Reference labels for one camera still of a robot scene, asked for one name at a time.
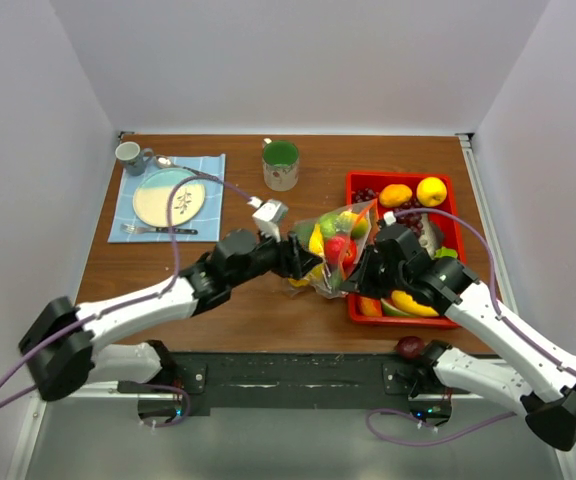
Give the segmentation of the yellow-green lemon fruit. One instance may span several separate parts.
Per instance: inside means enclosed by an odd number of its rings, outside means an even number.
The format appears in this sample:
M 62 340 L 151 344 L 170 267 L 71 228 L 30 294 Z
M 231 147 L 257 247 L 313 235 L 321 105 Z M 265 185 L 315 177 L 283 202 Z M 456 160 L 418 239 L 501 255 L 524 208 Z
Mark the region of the yellow-green lemon fruit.
M 365 215 L 359 215 L 352 211 L 344 211 L 336 221 L 337 230 L 348 235 L 353 240 L 363 238 L 370 229 L 370 224 Z

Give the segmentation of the clear orange-trimmed zip bag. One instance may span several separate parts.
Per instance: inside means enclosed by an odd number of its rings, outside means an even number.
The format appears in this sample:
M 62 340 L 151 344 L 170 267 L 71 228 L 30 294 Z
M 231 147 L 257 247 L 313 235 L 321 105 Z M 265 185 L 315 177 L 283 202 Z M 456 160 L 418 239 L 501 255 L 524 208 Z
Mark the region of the clear orange-trimmed zip bag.
M 346 295 L 340 285 L 350 275 L 377 220 L 377 201 L 368 200 L 297 221 L 293 231 L 302 247 L 322 262 L 302 279 L 285 281 L 290 295 L 310 287 L 327 299 Z

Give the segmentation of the yellow banana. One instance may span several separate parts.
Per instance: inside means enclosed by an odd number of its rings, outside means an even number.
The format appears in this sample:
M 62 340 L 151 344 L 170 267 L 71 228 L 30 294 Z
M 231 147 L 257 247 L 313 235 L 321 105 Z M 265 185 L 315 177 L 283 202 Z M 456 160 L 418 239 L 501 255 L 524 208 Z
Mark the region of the yellow banana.
M 324 244 L 325 241 L 321 231 L 321 225 L 316 223 L 308 241 L 308 250 L 311 253 L 324 258 Z

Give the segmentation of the green apple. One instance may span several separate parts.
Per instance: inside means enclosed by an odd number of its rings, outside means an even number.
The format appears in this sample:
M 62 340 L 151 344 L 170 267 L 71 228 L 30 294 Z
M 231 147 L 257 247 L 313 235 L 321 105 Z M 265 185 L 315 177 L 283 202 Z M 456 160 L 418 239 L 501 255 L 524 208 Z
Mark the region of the green apple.
M 338 214 L 335 212 L 326 213 L 319 218 L 318 224 L 324 240 L 328 240 L 338 233 L 337 219 Z

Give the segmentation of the yellow bell pepper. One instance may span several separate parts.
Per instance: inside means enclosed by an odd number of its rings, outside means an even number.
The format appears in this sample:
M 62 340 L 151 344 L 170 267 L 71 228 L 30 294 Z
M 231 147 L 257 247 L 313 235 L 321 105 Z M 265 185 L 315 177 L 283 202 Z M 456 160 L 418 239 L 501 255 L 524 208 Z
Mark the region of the yellow bell pepper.
M 305 275 L 302 279 L 295 280 L 292 278 L 288 279 L 289 284 L 295 288 L 301 288 L 308 285 L 314 286 L 317 284 L 321 284 L 324 281 L 325 277 L 325 265 L 320 264 L 313 268 L 307 275 Z

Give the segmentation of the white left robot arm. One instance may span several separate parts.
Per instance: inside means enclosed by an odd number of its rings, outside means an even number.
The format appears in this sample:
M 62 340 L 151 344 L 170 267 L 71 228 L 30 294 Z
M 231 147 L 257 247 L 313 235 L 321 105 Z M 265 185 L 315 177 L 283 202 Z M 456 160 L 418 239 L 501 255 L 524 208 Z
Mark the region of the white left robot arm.
M 49 302 L 20 341 L 19 351 L 47 402 L 106 381 L 164 392 L 180 377 L 167 348 L 160 341 L 130 347 L 122 339 L 215 309 L 230 299 L 235 287 L 268 272 L 300 280 L 322 262 L 295 234 L 274 239 L 234 230 L 159 284 L 78 306 L 66 297 Z

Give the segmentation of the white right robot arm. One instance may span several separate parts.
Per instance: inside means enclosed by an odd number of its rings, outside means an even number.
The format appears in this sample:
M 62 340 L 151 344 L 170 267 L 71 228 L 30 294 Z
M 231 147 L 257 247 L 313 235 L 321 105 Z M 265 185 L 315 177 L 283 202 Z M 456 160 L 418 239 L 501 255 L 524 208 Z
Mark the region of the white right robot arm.
M 560 451 L 575 446 L 576 355 L 499 303 L 460 260 L 431 258 L 408 228 L 394 223 L 378 231 L 340 288 L 375 299 L 402 290 L 473 333 L 506 363 L 492 365 L 435 341 L 413 369 L 420 390 L 468 391 L 523 418 L 549 446 Z

